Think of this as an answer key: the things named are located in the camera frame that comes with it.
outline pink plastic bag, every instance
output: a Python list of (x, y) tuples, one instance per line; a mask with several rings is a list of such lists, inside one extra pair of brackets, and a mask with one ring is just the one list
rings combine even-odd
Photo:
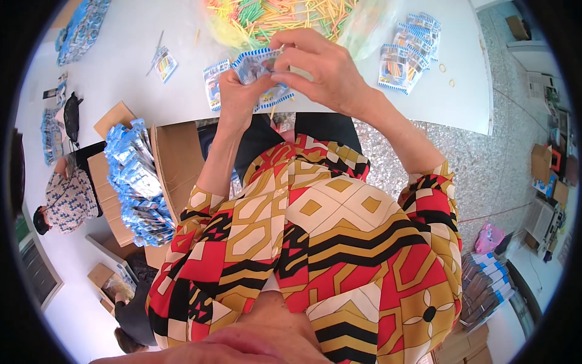
[(478, 254), (487, 254), (495, 249), (505, 237), (505, 230), (501, 230), (491, 223), (486, 222), (479, 232), (475, 243), (475, 251)]

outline forearm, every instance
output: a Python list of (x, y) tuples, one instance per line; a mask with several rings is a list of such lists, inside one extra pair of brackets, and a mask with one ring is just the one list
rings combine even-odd
[(56, 162), (55, 172), (62, 175), (65, 179), (67, 178), (67, 158), (61, 157), (61, 159)]
[(384, 94), (372, 89), (372, 105), (361, 120), (382, 133), (390, 142), (406, 172), (422, 173), (440, 166), (445, 157), (386, 99)]
[(200, 189), (217, 196), (229, 195), (230, 177), (242, 135), (240, 130), (221, 128), (219, 122), (208, 158), (196, 182)]

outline black bag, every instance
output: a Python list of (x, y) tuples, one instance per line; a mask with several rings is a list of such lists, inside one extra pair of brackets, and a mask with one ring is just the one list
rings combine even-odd
[(77, 141), (79, 137), (79, 104), (82, 102), (83, 99), (79, 100), (73, 92), (65, 104), (64, 112), (65, 130), (69, 139), (77, 148), (79, 148), (79, 142)]

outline window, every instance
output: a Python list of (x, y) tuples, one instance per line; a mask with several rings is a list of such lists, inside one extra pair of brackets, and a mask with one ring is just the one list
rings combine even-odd
[(38, 240), (38, 235), (28, 215), (26, 204), (24, 204), (22, 210), (23, 215), (16, 220), (15, 224), (20, 257), (24, 263), (29, 281), (33, 285), (35, 296), (38, 298), (41, 309), (44, 310), (62, 287), (63, 281), (48, 260)]

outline hand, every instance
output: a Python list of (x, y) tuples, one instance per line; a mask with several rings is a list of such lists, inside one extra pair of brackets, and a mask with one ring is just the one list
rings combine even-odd
[(125, 303), (125, 295), (123, 293), (117, 292), (115, 294), (115, 303), (117, 303), (117, 302), (123, 302), (123, 303)]
[[(269, 47), (278, 49), (282, 45), (285, 50), (275, 62), (277, 73), (271, 76), (273, 81), (282, 82), (331, 110), (361, 117), (376, 90), (366, 84), (347, 49), (313, 29), (276, 33)], [(309, 72), (313, 82), (287, 72), (289, 66)]]
[(253, 108), (259, 96), (276, 85), (271, 81), (271, 77), (266, 75), (253, 84), (244, 86), (232, 69), (221, 74), (218, 84), (221, 95), (221, 116), (218, 126), (237, 132), (244, 132), (249, 128)]

